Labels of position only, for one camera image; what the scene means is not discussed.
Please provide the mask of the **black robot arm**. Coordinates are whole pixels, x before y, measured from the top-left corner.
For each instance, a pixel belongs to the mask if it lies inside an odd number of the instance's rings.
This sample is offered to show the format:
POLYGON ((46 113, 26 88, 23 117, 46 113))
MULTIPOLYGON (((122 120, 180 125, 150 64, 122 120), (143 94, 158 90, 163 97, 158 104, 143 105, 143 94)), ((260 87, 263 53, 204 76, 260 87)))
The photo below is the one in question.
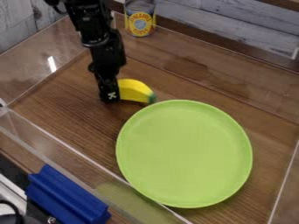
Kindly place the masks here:
POLYGON ((60 14, 67 13, 88 48, 92 61, 88 70, 98 82, 99 98, 104 103, 120 100, 118 74, 127 64, 122 34, 114 28, 108 0, 44 0, 60 14))

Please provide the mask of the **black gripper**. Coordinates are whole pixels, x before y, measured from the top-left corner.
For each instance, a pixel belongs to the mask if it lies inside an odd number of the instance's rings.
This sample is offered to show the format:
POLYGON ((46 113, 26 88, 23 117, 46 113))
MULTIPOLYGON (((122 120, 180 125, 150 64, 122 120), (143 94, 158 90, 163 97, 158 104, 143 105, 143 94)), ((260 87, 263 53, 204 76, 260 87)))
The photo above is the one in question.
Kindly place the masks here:
POLYGON ((92 64, 90 71, 95 74, 99 98, 104 103, 120 101, 118 73, 127 63, 124 43, 118 29, 104 32, 84 29, 80 32, 82 44, 90 49, 92 64))

